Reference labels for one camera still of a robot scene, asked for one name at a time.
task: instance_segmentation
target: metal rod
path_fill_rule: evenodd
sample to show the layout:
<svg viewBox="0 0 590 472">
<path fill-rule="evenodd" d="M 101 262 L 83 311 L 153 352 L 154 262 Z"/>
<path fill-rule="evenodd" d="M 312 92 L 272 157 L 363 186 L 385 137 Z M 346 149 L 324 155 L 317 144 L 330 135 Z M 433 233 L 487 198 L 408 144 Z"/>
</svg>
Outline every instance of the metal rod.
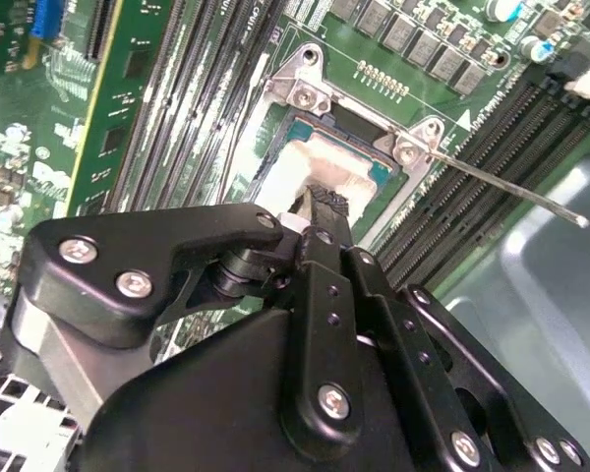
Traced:
<svg viewBox="0 0 590 472">
<path fill-rule="evenodd" d="M 498 187 L 501 190 L 505 190 L 506 192 L 509 192 L 510 194 L 515 195 L 520 199 L 527 200 L 539 207 L 547 209 L 551 213 L 567 221 L 570 221 L 571 223 L 576 224 L 580 228 L 586 228 L 590 225 L 590 220 L 588 218 L 581 214 L 575 213 L 574 211 L 569 210 L 565 206 L 562 206 L 551 199 L 547 199 L 546 197 L 538 195 L 535 192 L 531 192 L 530 190 L 519 187 L 515 184 L 512 184 L 511 182 L 507 182 L 506 180 L 503 180 L 495 175 L 489 174 L 488 172 L 485 172 L 481 169 L 477 169 L 476 167 L 466 162 L 455 159 L 453 157 L 448 157 L 447 155 L 437 152 L 435 150 L 432 150 L 430 155 L 451 167 L 455 167 L 465 172 L 466 174 L 476 177 L 477 179 L 483 180 L 484 182 L 487 182 L 490 185 Z"/>
</svg>

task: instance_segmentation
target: capacitor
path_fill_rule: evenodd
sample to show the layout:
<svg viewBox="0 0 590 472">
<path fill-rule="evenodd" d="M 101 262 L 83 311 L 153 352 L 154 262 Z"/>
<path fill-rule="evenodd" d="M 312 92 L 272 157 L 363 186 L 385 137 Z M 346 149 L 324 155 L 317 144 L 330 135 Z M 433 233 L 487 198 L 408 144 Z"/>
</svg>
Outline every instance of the capacitor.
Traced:
<svg viewBox="0 0 590 472">
<path fill-rule="evenodd" d="M 538 36 L 527 36 L 520 41 L 520 52 L 537 64 L 547 62 L 555 53 L 555 47 Z"/>
<path fill-rule="evenodd" d="M 512 22 L 521 11 L 521 0 L 488 0 L 485 4 L 485 16 L 491 22 Z"/>
</svg>

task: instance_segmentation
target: black dimm slot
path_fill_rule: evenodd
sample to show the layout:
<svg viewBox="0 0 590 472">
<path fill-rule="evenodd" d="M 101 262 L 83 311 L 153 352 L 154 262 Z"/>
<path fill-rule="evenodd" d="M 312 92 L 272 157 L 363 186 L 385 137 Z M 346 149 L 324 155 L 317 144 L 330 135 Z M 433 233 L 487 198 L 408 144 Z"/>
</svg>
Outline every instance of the black dimm slot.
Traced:
<svg viewBox="0 0 590 472">
<path fill-rule="evenodd" d="M 490 115 L 479 131 L 468 138 L 464 147 L 456 154 L 456 158 L 465 160 L 471 165 L 479 165 L 481 152 L 485 152 L 481 145 L 485 147 L 485 142 L 489 140 L 495 142 L 500 139 L 504 132 L 521 116 L 522 111 L 532 103 L 538 93 L 536 88 L 527 84 L 519 83 L 515 86 L 497 109 L 504 110 L 504 112 L 498 113 L 497 111 Z M 487 130 L 499 130 L 501 132 L 492 137 Z M 390 269 L 395 264 L 399 257 L 398 253 L 405 251 L 406 247 L 417 238 L 424 225 L 428 222 L 430 213 L 442 205 L 450 192 L 458 187 L 465 178 L 465 174 L 453 169 L 447 169 L 443 173 L 431 188 L 429 196 L 425 198 L 424 202 L 420 202 L 419 208 L 409 213 L 406 220 L 386 238 L 381 248 L 376 251 L 384 270 Z M 409 232 L 413 232 L 410 238 L 408 237 Z"/>
<path fill-rule="evenodd" d="M 155 205 L 156 208 L 165 208 L 170 205 L 184 168 L 186 167 L 188 157 L 192 152 L 192 147 L 199 136 L 199 131 L 206 118 L 206 112 L 218 92 L 222 76 L 231 63 L 232 54 L 240 44 L 241 34 L 245 30 L 253 5 L 254 2 L 252 0 L 242 0 L 242 3 L 238 3 L 235 9 L 236 15 L 233 23 L 228 24 L 227 30 L 223 31 L 225 35 L 224 41 L 220 43 L 215 55 L 215 62 L 212 63 L 209 73 L 204 76 L 206 78 L 206 85 L 201 87 L 199 99 L 195 102 L 196 107 L 193 107 L 193 118 L 187 121 L 184 126 L 181 145 L 177 147 L 177 152 L 173 157 L 164 184 L 160 189 Z"/>
<path fill-rule="evenodd" d="M 572 126 L 573 122 L 574 117 L 566 111 L 558 114 L 540 132 L 529 147 L 516 157 L 505 172 L 502 173 L 501 177 L 518 185 L 529 185 L 529 174 L 533 173 L 534 169 L 540 169 L 538 161 L 544 162 L 543 156 L 551 155 L 554 152 L 555 147 L 560 145 L 556 137 L 566 132 Z M 396 281 L 396 286 L 405 283 L 407 280 L 427 280 L 428 275 L 437 269 L 437 266 L 442 264 L 442 259 L 446 255 L 456 253 L 457 248 L 463 246 L 464 241 L 467 241 L 468 235 L 472 235 L 469 241 L 475 241 L 474 235 L 479 232 L 477 226 L 482 225 L 486 219 L 489 219 L 494 211 L 498 211 L 500 204 L 508 197 L 507 193 L 487 183 L 481 184 L 481 193 L 481 197 L 469 208 L 467 214 L 449 228 L 448 234 L 445 235 L 440 243 L 434 247 L 432 252 L 419 265 L 415 266 L 414 270 L 403 273 Z"/>
<path fill-rule="evenodd" d="M 246 85 L 249 83 L 249 80 L 254 73 L 254 65 L 265 51 L 270 37 L 273 34 L 273 30 L 277 26 L 277 22 L 288 3 L 289 0 L 275 0 L 270 2 L 258 31 L 253 31 L 252 34 L 250 34 L 248 44 L 251 44 L 251 51 L 249 52 L 248 59 L 242 68 L 242 73 L 238 75 L 234 87 L 228 94 L 225 105 L 221 107 L 220 115 L 214 120 L 214 127 L 210 130 L 209 138 L 206 143 L 206 152 L 203 157 L 205 168 L 211 168 L 214 164 L 225 137 L 225 127 L 235 119 L 236 114 L 245 99 L 245 95 L 247 94 Z M 255 39 L 257 34 L 260 34 L 261 36 L 260 38 Z M 198 169 L 197 176 L 192 180 L 191 185 L 186 192 L 186 196 L 184 197 L 184 202 L 182 203 L 183 207 L 192 205 L 200 197 L 206 178 L 207 173 L 200 173 L 200 169 Z"/>
<path fill-rule="evenodd" d="M 521 108 L 524 107 L 524 109 L 527 109 L 530 106 L 528 93 L 524 93 L 521 98 L 521 100 L 516 100 L 514 104 L 520 104 Z M 537 127 L 537 120 L 543 119 L 547 116 L 547 113 L 550 112 L 547 105 L 540 106 L 540 108 L 539 111 L 536 110 L 537 113 L 529 113 L 527 115 L 522 115 L 513 111 L 505 113 L 503 119 L 499 120 L 497 124 L 501 132 L 494 136 L 493 141 L 481 141 L 478 146 L 474 147 L 474 152 L 465 154 L 466 156 L 469 156 L 469 158 L 464 160 L 467 160 L 472 165 L 477 165 L 477 163 L 482 162 L 487 155 L 490 155 L 491 159 L 481 166 L 481 168 L 486 172 L 492 172 L 498 169 L 499 164 L 511 157 L 511 152 L 506 152 L 507 148 L 512 150 L 516 149 L 516 143 L 524 138 L 525 133 L 528 135 L 529 126 L 532 128 L 534 126 Z M 493 152 L 496 147 L 498 147 L 498 152 Z M 439 231 L 445 229 L 442 228 L 442 224 L 446 225 L 446 219 L 448 219 L 449 224 L 449 216 L 446 214 L 442 215 L 442 213 L 447 212 L 449 214 L 450 211 L 446 211 L 447 208 L 456 208 L 455 205 L 447 203 L 451 196 L 455 195 L 458 200 L 461 199 L 462 201 L 469 200 L 468 196 L 465 195 L 465 192 L 460 191 L 460 188 L 462 185 L 468 185 L 468 183 L 471 185 L 471 183 L 475 182 L 474 179 L 470 179 L 467 174 L 456 169 L 447 169 L 444 176 L 447 178 L 442 180 L 442 183 L 439 185 L 438 195 L 432 200 L 429 199 L 431 203 L 428 205 L 428 213 L 420 214 L 422 216 L 422 221 L 418 230 L 414 231 L 412 234 L 409 233 L 410 237 L 405 237 L 403 239 L 401 248 L 391 252 L 391 257 L 388 260 L 385 260 L 385 270 L 391 270 L 391 274 L 389 275 L 390 280 L 399 277 L 397 274 L 399 271 L 399 265 L 396 262 L 403 257 L 405 252 L 412 252 L 414 254 L 417 251 L 423 251 L 424 246 L 427 245 L 428 242 L 435 244 L 437 239 L 439 239 L 436 236 L 435 241 L 433 241 L 432 233 L 438 229 Z"/>
<path fill-rule="evenodd" d="M 136 160 L 138 158 L 138 149 L 146 134 L 148 120 L 155 113 L 155 107 L 160 105 L 159 103 L 155 103 L 154 98 L 157 97 L 160 87 L 163 85 L 162 76 L 166 69 L 166 63 L 172 55 L 172 48 L 174 47 L 173 40 L 176 38 L 176 34 L 181 26 L 182 13 L 185 7 L 186 0 L 175 0 L 170 11 L 170 22 L 164 31 L 157 59 L 155 60 L 148 80 L 147 89 L 152 89 L 151 100 L 148 103 L 143 102 L 131 132 L 131 139 L 109 199 L 108 207 L 111 211 L 119 211 L 123 195 L 127 192 L 129 178 L 137 170 Z"/>
<path fill-rule="evenodd" d="M 568 137 L 560 142 L 560 146 L 554 150 L 546 159 L 542 159 L 539 166 L 525 180 L 523 185 L 528 188 L 535 188 L 568 157 L 568 155 L 585 139 L 590 132 L 590 123 L 584 122 L 579 124 Z M 420 280 L 420 283 L 426 284 L 429 289 L 435 289 L 440 285 L 468 256 L 471 255 L 477 247 L 485 244 L 485 238 L 492 239 L 496 233 L 499 233 L 502 224 L 508 218 L 512 211 L 520 205 L 520 199 L 514 196 L 506 195 L 502 203 L 496 203 L 498 209 L 494 212 L 477 231 L 478 237 L 467 240 L 460 248 L 451 252 L 452 257 L 429 271 L 428 274 L 412 274 L 408 280 Z"/>
<path fill-rule="evenodd" d="M 175 120 L 178 117 L 183 96 L 187 93 L 192 78 L 196 73 L 200 52 L 206 46 L 207 34 L 212 26 L 216 7 L 216 2 L 204 0 L 193 18 L 193 30 L 188 37 L 188 43 L 181 61 L 182 70 L 176 75 L 170 93 L 171 96 L 178 97 L 177 108 L 175 110 L 166 108 L 163 118 L 157 124 L 156 131 L 153 132 L 155 142 L 150 146 L 145 158 L 145 165 L 140 172 L 140 179 L 136 186 L 137 191 L 130 204 L 131 211 L 144 209 L 155 174 L 161 168 L 162 161 L 165 158 L 164 151 L 170 140 Z"/>
<path fill-rule="evenodd" d="M 558 107 L 558 104 L 552 100 L 542 100 L 535 105 L 517 126 L 510 130 L 505 140 L 497 146 L 496 143 L 486 143 L 479 149 L 485 149 L 480 154 L 480 160 L 484 160 L 487 155 L 492 158 L 482 168 L 486 172 L 498 173 L 510 160 L 516 156 L 518 151 L 531 140 L 538 132 L 547 117 Z M 455 218 L 463 216 L 465 210 L 474 202 L 478 193 L 485 189 L 483 182 L 474 179 L 464 179 L 463 185 L 455 187 L 452 194 L 446 194 L 445 202 L 451 201 L 445 206 L 440 206 L 434 217 L 429 223 L 429 229 L 425 234 L 415 241 L 406 253 L 406 256 L 398 257 L 399 264 L 396 264 L 387 275 L 391 284 L 394 285 L 398 280 L 403 280 L 406 275 L 412 271 L 415 266 L 428 254 L 429 251 L 440 241 L 441 237 L 448 231 Z"/>
</svg>

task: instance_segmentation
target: green circuit board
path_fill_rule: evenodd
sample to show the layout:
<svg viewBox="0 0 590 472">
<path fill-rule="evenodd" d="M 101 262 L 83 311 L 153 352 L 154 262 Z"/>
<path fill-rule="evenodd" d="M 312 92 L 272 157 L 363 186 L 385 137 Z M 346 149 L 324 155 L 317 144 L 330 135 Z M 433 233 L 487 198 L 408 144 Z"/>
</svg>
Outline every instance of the green circuit board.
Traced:
<svg viewBox="0 0 590 472">
<path fill-rule="evenodd" d="M 40 3 L 0 1 L 0 292 L 5 294 L 23 237 L 43 219 L 103 208 L 212 203 L 233 126 L 223 118 L 227 97 L 242 72 L 253 68 L 244 51 L 256 44 L 267 60 L 260 86 L 252 90 L 252 106 L 284 62 L 303 44 L 314 43 L 324 52 L 324 81 L 399 128 L 425 117 L 441 119 L 439 149 L 454 154 L 529 64 L 520 53 L 523 37 L 539 35 L 556 51 L 582 34 L 590 40 L 584 25 L 590 0 L 525 0 L 516 18 L 506 22 L 489 21 L 483 0 L 359 0 L 342 10 L 346 2 L 339 0 L 57 0 L 63 9 L 60 28 L 43 38 L 30 34 Z M 278 4 L 276 23 L 262 43 L 266 12 Z M 413 36 L 393 50 L 388 38 L 400 19 L 411 25 Z M 463 34 L 453 39 L 457 27 Z M 424 47 L 426 37 L 439 58 L 422 66 L 411 51 Z M 201 48 L 191 47 L 197 44 Z M 445 71 L 444 51 L 463 61 L 456 75 Z M 180 88 L 191 59 L 195 67 L 186 71 L 189 80 Z M 459 84 L 469 68 L 480 77 L 474 87 Z M 287 114 L 288 107 L 274 104 L 258 124 L 244 168 L 234 163 L 229 201 L 248 198 Z M 170 122 L 168 129 L 162 120 Z M 357 222 L 357 234 L 405 180 L 401 169 L 387 179 Z"/>
</svg>

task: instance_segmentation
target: black metal bracket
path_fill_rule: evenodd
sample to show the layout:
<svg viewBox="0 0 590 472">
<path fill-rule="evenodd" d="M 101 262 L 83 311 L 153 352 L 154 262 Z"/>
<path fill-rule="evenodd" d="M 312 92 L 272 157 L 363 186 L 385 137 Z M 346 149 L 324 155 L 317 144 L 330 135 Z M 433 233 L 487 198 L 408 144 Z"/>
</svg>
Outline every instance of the black metal bracket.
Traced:
<svg viewBox="0 0 590 472">
<path fill-rule="evenodd" d="M 353 246 L 345 207 L 312 187 L 292 208 L 305 229 L 253 205 L 33 229 L 3 348 L 24 350 L 11 365 L 38 379 L 33 361 L 59 369 L 44 356 L 62 346 L 82 362 L 79 384 L 105 400 L 79 405 L 91 412 L 84 470 L 590 470 L 581 444 L 430 293 L 393 293 Z M 59 248 L 75 238 L 95 258 L 66 259 Z M 119 289 L 127 270 L 147 276 L 149 293 Z M 158 324 L 248 295 L 265 309 L 158 366 L 133 363 Z M 40 338 L 23 331 L 26 317 L 45 323 Z M 98 367 L 96 352 L 110 364 Z M 112 364 L 128 367 L 104 371 Z M 41 381 L 73 407 L 71 371 L 50 374 Z M 244 446 L 252 439 L 261 452 Z"/>
</svg>

